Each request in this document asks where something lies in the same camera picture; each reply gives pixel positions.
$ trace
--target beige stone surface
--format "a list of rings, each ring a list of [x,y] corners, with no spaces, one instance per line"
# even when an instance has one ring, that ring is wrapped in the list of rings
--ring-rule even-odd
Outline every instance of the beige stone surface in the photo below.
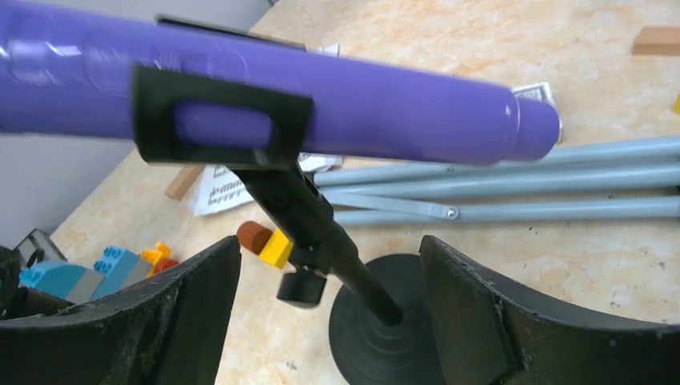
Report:
[[[670,107],[680,92],[680,61],[629,55],[642,26],[678,20],[675,0],[281,0],[253,30],[308,47],[340,43],[341,55],[510,86],[547,80],[564,121],[564,145],[574,145],[678,134],[680,116]],[[376,162],[350,160],[348,167],[368,163]],[[107,245],[140,251],[156,241],[186,258],[234,234],[243,221],[271,225],[256,205],[194,217],[186,200],[163,195],[177,170],[131,154],[55,232],[55,242],[82,263]],[[680,322],[679,226],[676,220],[570,221],[349,233],[364,261],[415,253],[421,236],[434,234],[565,301]],[[244,252],[217,383],[344,383],[327,338],[337,280],[330,279],[319,308],[304,311],[277,302],[280,277]]]

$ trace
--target purple tube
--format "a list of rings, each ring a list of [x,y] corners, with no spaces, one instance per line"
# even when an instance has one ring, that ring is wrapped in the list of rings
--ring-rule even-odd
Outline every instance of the purple tube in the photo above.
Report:
[[[309,95],[304,150],[457,164],[536,160],[557,141],[548,104],[506,87],[246,38],[0,2],[0,132],[132,138],[131,66]],[[263,148],[259,112],[185,103],[182,140]]]

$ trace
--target black disc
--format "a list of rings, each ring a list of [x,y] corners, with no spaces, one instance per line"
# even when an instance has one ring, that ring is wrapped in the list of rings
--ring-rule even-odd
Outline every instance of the black disc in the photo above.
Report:
[[[330,311],[330,351],[351,385],[445,384],[423,285],[420,257],[394,254],[366,264],[404,312],[380,322],[345,286]]]

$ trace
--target brown wooden block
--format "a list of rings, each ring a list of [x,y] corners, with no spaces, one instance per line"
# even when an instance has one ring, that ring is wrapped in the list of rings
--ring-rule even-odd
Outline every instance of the brown wooden block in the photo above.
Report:
[[[253,221],[247,221],[236,231],[238,243],[252,253],[259,254],[272,237],[272,230]]]
[[[633,55],[680,56],[680,26],[644,26],[633,41]]]
[[[165,189],[165,195],[175,201],[181,201],[193,186],[205,168],[204,164],[188,164],[182,167],[175,179]]]

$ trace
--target countertop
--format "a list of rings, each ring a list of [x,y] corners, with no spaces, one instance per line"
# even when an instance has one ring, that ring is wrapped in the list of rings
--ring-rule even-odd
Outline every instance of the countertop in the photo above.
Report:
[[[680,59],[631,57],[644,25],[680,20],[674,0],[281,0],[258,34],[340,54],[508,86],[550,82],[565,126],[562,145],[668,136]],[[346,162],[349,167],[385,164]],[[162,241],[180,258],[234,234],[246,220],[272,226],[255,205],[194,217],[163,195],[178,167],[149,166],[136,152],[52,238],[91,264],[107,245],[141,251]],[[648,192],[647,194],[673,193]],[[591,197],[607,197],[598,192]],[[630,195],[617,192],[616,196]],[[675,219],[348,228],[361,258],[417,253],[433,234],[480,263],[554,297],[611,314],[680,322],[680,223]],[[275,298],[281,271],[244,251],[217,383],[344,383],[327,323],[340,285],[331,278],[316,310]]]

